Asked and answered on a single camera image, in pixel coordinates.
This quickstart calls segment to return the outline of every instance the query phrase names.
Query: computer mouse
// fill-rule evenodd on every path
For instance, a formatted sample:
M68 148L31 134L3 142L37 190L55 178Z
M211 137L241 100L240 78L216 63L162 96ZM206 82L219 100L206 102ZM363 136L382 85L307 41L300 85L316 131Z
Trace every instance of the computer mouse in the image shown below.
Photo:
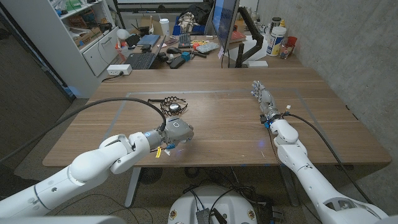
M175 47L169 47L166 52L168 54L178 54L178 53L180 53L180 50Z

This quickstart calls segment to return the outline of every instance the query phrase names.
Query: power strip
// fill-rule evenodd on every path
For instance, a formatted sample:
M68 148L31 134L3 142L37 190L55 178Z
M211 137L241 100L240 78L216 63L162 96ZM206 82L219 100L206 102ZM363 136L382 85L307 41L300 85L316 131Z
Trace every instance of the power strip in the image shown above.
M123 75L130 75L132 68L131 65L110 65L106 69L109 73L109 75L119 75L121 72L123 72Z

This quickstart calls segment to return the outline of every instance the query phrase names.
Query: shelf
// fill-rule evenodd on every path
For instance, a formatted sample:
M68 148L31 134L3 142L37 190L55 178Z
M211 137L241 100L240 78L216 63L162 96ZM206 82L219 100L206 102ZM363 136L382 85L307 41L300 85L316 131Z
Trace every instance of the shelf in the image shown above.
M81 11L83 11L83 10L85 10L85 9L91 7L91 6L94 6L95 4L98 4L98 3L102 2L102 1L103 0L97 0L94 3L82 4L80 8L76 8L75 10L68 11L68 13L66 13L65 15L61 15L60 18L61 19L68 18L68 17L70 17L72 15L75 15L76 13L81 12Z

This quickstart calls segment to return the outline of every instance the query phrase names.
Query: keyboard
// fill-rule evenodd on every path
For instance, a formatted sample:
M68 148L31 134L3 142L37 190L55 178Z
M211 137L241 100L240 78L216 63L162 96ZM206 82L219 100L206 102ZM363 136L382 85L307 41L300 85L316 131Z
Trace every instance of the keyboard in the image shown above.
M190 34L180 34L178 38L179 48L191 48L191 35Z
M130 63L131 68L133 70L142 70L142 69L148 69L148 64L151 63L152 58L154 57L153 53L141 53L139 56Z

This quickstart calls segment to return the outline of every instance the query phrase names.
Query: white cabinet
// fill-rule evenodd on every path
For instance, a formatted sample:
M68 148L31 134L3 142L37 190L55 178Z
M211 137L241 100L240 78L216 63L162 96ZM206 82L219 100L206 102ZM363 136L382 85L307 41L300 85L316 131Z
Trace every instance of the white cabinet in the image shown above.
M118 41L118 37L116 36L117 30L118 29L113 29L109 34L83 52L83 56L95 76L100 75L118 55L114 48Z
M106 67L117 56L115 26L106 0L84 4L81 8L57 15L49 0L0 0L29 39L77 98L89 98L107 76ZM112 24L94 41L79 49L68 33L68 17L93 10L99 23Z

